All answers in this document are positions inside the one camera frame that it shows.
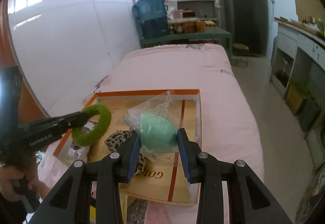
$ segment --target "metal shelf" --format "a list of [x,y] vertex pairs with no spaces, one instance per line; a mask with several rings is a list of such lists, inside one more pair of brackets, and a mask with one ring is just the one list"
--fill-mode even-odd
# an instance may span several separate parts
[[215,0],[177,0],[177,2],[214,2]]
[[218,18],[199,18],[199,20],[212,20],[212,21],[218,21]]

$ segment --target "blue gripper pad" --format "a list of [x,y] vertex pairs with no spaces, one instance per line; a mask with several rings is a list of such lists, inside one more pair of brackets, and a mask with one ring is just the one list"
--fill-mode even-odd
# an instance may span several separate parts
[[187,147],[188,147],[187,142],[189,142],[189,139],[187,137],[185,129],[180,128],[177,131],[177,144],[178,144],[179,156],[181,157],[184,176],[186,177],[188,182],[191,182],[192,176],[191,176],[189,155],[187,153]]
[[141,147],[141,140],[140,140],[140,136],[137,134],[128,162],[127,179],[129,182],[131,181],[131,178],[134,176],[135,173],[135,168],[137,166],[138,156],[140,153],[140,147]]

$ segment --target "small stool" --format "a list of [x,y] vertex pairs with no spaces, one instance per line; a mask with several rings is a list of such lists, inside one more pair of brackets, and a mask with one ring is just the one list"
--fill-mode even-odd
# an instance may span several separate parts
[[[242,67],[242,68],[246,68],[248,66],[249,48],[244,44],[234,43],[232,45],[232,52],[233,52],[234,55],[236,55],[235,66],[237,67],[237,57],[240,56],[240,61],[246,63],[246,66]],[[246,61],[242,60],[243,56],[247,57]]]

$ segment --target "pink fabric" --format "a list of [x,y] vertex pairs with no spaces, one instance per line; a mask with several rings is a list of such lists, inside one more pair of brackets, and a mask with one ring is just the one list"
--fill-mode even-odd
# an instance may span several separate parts
[[144,223],[172,224],[168,211],[163,204],[148,202]]
[[[186,45],[164,45],[133,51],[124,57],[109,78],[109,84],[98,91],[199,89],[202,150],[225,162],[242,159],[263,180],[258,127],[222,46],[205,44],[193,49]],[[225,223],[229,223],[226,186],[224,194]],[[148,210],[168,212],[173,224],[196,223],[197,206],[157,205],[153,207],[149,202]],[[166,223],[165,220],[151,222],[149,216],[153,212],[147,213],[145,224]]]

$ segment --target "water jug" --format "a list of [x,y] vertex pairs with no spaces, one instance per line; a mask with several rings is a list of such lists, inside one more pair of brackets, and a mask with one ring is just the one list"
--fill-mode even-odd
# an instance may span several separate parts
[[165,0],[139,0],[132,8],[140,38],[158,38],[169,34]]

